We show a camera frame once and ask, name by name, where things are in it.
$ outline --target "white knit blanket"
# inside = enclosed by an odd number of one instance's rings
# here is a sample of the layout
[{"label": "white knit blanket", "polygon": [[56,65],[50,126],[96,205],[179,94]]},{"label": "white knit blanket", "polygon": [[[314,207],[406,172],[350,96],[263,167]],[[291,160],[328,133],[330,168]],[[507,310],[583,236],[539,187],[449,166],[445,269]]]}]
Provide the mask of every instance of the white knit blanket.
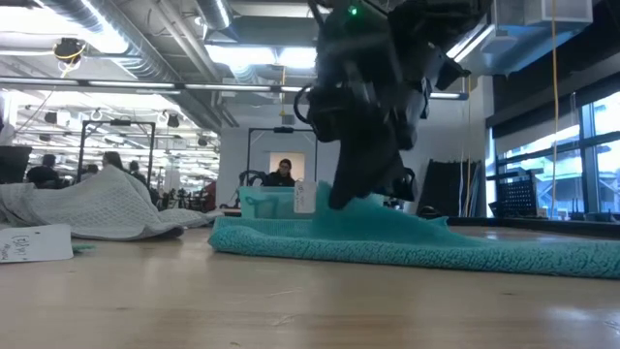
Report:
[{"label": "white knit blanket", "polygon": [[112,166],[61,190],[36,189],[31,183],[0,185],[0,224],[69,224],[77,238],[178,237],[183,227],[203,226],[217,215],[178,208],[159,212],[142,183]]}]

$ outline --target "folded cloth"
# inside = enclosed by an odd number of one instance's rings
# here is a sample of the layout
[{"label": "folded cloth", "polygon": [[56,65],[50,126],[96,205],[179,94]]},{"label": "folded cloth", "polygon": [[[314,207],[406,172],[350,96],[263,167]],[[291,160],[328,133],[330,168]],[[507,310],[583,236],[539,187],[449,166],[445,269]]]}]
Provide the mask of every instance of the folded cloth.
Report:
[{"label": "folded cloth", "polygon": [[78,238],[179,237],[184,227],[203,226],[215,216],[177,208],[159,212],[144,184],[112,166],[61,190],[36,189],[32,183],[0,185],[0,222],[69,224]]},{"label": "folded cloth", "polygon": [[312,220],[220,217],[209,243],[218,251],[337,262],[620,278],[620,241],[500,241],[449,230],[355,199],[340,211],[327,206],[321,183]]}]

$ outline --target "teal towel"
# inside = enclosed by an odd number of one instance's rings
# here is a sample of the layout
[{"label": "teal towel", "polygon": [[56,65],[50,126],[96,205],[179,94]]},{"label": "teal towel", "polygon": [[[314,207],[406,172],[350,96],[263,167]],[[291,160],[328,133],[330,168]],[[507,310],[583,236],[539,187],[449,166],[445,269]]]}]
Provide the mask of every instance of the teal towel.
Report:
[{"label": "teal towel", "polygon": [[366,200],[327,207],[321,183],[312,220],[220,217],[209,243],[248,256],[620,278],[620,241],[499,241],[469,238],[446,219],[427,221]]}]

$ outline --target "wooden table surface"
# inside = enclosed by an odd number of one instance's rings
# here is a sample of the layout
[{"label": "wooden table surface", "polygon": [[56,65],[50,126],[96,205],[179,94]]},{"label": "wooden table surface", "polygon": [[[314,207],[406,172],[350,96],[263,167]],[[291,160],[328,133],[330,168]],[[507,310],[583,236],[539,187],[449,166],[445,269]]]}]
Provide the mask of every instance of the wooden table surface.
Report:
[{"label": "wooden table surface", "polygon": [[620,348],[617,281],[249,258],[207,239],[0,266],[0,348]]}]

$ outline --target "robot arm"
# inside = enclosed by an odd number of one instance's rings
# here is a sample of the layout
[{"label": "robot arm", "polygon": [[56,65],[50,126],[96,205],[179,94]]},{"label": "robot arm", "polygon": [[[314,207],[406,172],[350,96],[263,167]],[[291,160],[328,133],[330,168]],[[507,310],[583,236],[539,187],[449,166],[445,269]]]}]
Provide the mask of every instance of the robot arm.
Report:
[{"label": "robot arm", "polygon": [[[469,74],[445,51],[492,0],[408,0],[389,13],[370,0],[335,0],[325,21],[308,1],[320,27],[317,79],[296,96],[295,114],[320,142],[340,141],[329,205],[371,192],[412,201],[415,175],[399,151],[416,144],[432,89]],[[307,117],[296,107],[306,90]]]}]

